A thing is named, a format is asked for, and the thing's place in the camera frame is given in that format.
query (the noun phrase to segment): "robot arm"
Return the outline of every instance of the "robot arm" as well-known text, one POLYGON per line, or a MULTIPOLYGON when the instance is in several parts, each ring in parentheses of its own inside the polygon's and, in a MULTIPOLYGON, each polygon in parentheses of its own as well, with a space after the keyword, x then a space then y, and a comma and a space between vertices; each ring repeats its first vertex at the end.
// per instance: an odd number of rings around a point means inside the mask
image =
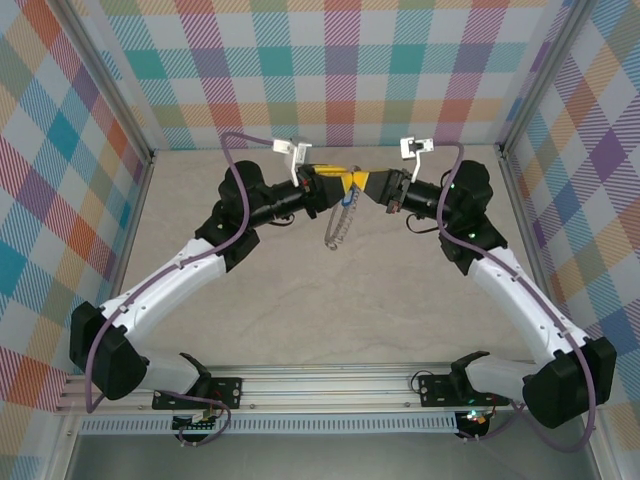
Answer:
MULTIPOLYGON (((418 217, 436 218, 441 189, 414 181, 406 170, 355 172, 354 182, 374 201, 385 205, 387 213, 404 209, 418 217)), ((450 381, 460 400, 470 398, 473 392, 487 392, 524 402, 531 414, 549 428, 586 412, 586 380, 574 348, 566 338, 570 334, 588 363, 595 385, 596 404, 606 402, 613 381, 615 349, 604 337, 591 340, 527 277, 507 241, 485 214, 493 195, 486 168, 477 162, 463 161, 450 188, 443 209, 446 231, 489 255, 463 248, 442 234, 439 236, 441 248, 463 275, 470 276, 502 307, 534 360, 533 364, 507 361, 488 352, 475 352, 457 360, 452 364, 450 381), (506 264, 516 276, 510 275, 492 258, 506 264), (524 283, 543 299, 544 307, 517 277, 525 280, 524 283), (549 312, 560 319, 562 328, 556 326, 549 312)))
MULTIPOLYGON (((108 399, 122 398, 136 388, 211 398, 211 377, 195 359, 187 354, 167 356, 151 352, 145 350, 142 342, 173 308, 205 283, 229 272, 257 246, 256 227, 300 210, 315 218, 340 201, 352 185, 386 206, 387 213, 407 210, 422 218, 435 218, 442 191, 436 185, 416 180, 415 172, 413 175, 405 170, 349 173, 341 167, 322 165, 302 165, 297 169, 297 182, 290 180, 268 187, 256 164, 245 161, 236 166, 250 205, 249 228, 238 241, 216 255, 204 255, 212 246, 221 245, 234 235, 242 221, 239 190, 227 171, 219 187, 221 200, 211 217, 173 259, 100 308, 85 303, 73 312, 70 357, 85 370, 97 331, 120 309, 98 347, 92 371, 93 382, 108 399), (123 307, 132 296, 135 301, 123 307)), ((486 168, 477 162, 464 161, 454 181, 443 211, 447 231, 491 252, 519 276, 526 277, 506 240, 485 215, 493 195, 486 168)), ((590 340, 546 300, 562 320, 564 330, 560 331, 533 297, 491 259, 461 248, 442 235, 440 242, 446 257, 463 275, 471 276, 502 306, 525 339, 535 362, 501 360, 488 352, 475 352, 454 362, 450 380, 462 402, 474 391, 524 401, 534 417, 548 427, 585 412, 588 408, 585 379, 571 345, 564 338, 567 333, 576 339, 588 360, 597 403, 609 398, 616 353, 605 338, 590 340)))
POLYGON ((343 167, 303 165, 297 171, 298 186, 289 180, 270 187, 255 163, 238 162, 236 168, 250 206, 249 226, 236 242, 217 254, 207 254, 231 238, 242 223, 240 192, 228 170, 211 216, 176 256, 99 308, 85 302, 73 311, 70 358, 83 371, 98 331, 112 321, 92 368, 93 383, 109 400, 120 399, 136 388, 210 398, 211 376, 202 365, 187 354, 147 350, 144 339, 192 293, 242 261, 260 241, 256 227, 300 210, 315 218, 344 198, 352 184, 351 174, 343 167))

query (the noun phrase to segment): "beige floor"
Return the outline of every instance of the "beige floor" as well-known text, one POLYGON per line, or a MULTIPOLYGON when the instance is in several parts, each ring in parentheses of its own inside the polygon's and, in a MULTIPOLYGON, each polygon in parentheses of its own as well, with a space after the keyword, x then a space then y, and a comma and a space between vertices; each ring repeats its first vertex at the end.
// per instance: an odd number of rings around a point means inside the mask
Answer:
MULTIPOLYGON (((437 183, 455 153, 427 157, 420 177, 437 183)), ((313 162, 411 167, 398 154, 326 148, 313 151, 313 162)), ((526 265, 493 148, 469 147, 466 158, 489 168, 491 220, 526 265)), ((234 159, 259 163, 269 184, 286 179, 282 158, 269 150, 236 151, 234 159)), ((219 151, 159 155, 126 288, 172 257, 210 215, 225 169, 219 151)), ((149 346, 208 365, 451 361, 478 349, 530 358, 492 299, 444 258, 436 235, 410 233, 405 214, 386 215, 363 195, 345 243, 332 252, 323 244, 328 217, 300 213, 292 227, 261 227, 251 255, 172 312, 149 346)))

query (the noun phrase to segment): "checkered fabric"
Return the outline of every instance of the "checkered fabric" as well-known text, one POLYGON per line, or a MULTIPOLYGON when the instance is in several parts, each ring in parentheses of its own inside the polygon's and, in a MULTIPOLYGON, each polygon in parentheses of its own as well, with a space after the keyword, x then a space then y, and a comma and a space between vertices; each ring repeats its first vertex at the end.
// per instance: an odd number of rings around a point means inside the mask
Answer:
POLYGON ((143 163, 45 0, 0 4, 0 478, 35 478, 71 310, 109 294, 143 163))
POLYGON ((522 106, 522 102, 524 102, 524 99, 527 98, 527 95, 529 95, 531 88, 535 84, 538 78, 538 74, 540 72, 540 67, 542 66, 542 63, 545 61, 545 59, 547 58, 547 55, 551 51, 551 46, 555 41, 555 39, 557 38, 558 34, 560 33, 560 30, 562 29, 562 26, 564 25, 564 22, 567 19, 567 15, 569 14, 569 11, 571 10, 571 7, 573 6, 574 3, 575 3, 575 0, 563 0, 560 10, 558 11, 556 18, 554 19, 553 24, 551 25, 551 28, 547 32, 547 36, 545 37, 544 42, 542 43, 542 46, 540 47, 540 50, 538 51, 538 54, 536 55, 535 60, 531 64, 531 68, 527 73, 527 77, 525 78, 525 81, 522 83, 522 86, 520 87, 518 96, 516 97, 516 100, 513 102, 513 105, 511 106, 511 110, 509 110, 509 115, 507 115, 507 120, 504 122, 504 125, 502 126, 502 130, 498 135, 498 141, 496 143, 503 143, 507 135, 509 134, 509 131, 511 130, 511 126, 513 125, 513 121, 515 120, 516 116, 520 112, 520 107, 522 106))
POLYGON ((640 478, 640 2, 601 0, 512 158, 561 310, 617 348, 607 407, 640 478))
POLYGON ((172 149, 217 147, 227 130, 319 146, 397 145, 408 133, 494 143, 504 98, 554 3, 100 0, 128 83, 89 2, 74 0, 123 95, 153 141, 127 87, 136 83, 172 149))

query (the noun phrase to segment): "metal bracket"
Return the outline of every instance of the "metal bracket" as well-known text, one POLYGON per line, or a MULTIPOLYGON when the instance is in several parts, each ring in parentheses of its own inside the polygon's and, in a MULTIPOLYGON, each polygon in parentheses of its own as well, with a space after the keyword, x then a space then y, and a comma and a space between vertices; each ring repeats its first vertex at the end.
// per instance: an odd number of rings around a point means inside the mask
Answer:
MULTIPOLYGON (((231 410, 240 408, 242 397, 242 378, 239 377, 214 377, 211 379, 210 398, 227 405, 231 410)), ((151 403, 153 410, 194 410, 208 408, 205 403, 192 402, 155 392, 151 403)))
POLYGON ((423 407, 498 407, 509 405, 509 400, 500 395, 487 393, 475 393, 469 398, 466 405, 460 400, 451 383, 449 375, 420 375, 418 377, 418 391, 420 392, 420 404, 423 407))
POLYGON ((298 167, 306 163, 307 150, 312 146, 301 137, 289 140, 273 139, 273 151, 284 155, 284 164, 287 166, 291 181, 296 187, 300 186, 297 174, 298 167))
POLYGON ((425 138, 422 140, 416 140, 415 135, 410 137, 402 137, 400 139, 400 156, 402 160, 414 160, 416 166, 413 169, 411 175, 411 183, 415 183, 418 179, 418 172, 420 171, 420 155, 427 152, 433 152, 433 138, 425 138))

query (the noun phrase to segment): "mounting plate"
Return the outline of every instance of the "mounting plate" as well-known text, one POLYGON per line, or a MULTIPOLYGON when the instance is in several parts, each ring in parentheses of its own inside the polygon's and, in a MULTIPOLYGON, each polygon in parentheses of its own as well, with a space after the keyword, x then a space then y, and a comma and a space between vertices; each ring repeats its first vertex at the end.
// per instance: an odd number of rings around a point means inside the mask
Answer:
MULTIPOLYGON (((209 398, 218 400, 228 406, 231 410, 240 408, 240 398, 242 396, 242 378, 238 377, 217 377, 211 379, 211 390, 209 398)), ((153 410, 198 410, 209 408, 206 403, 181 400, 155 392, 151 402, 153 410)))
POLYGON ((499 407, 509 405, 508 399, 488 393, 477 393, 464 404, 453 388, 449 375, 420 375, 418 391, 423 407, 493 407, 494 401, 499 407))

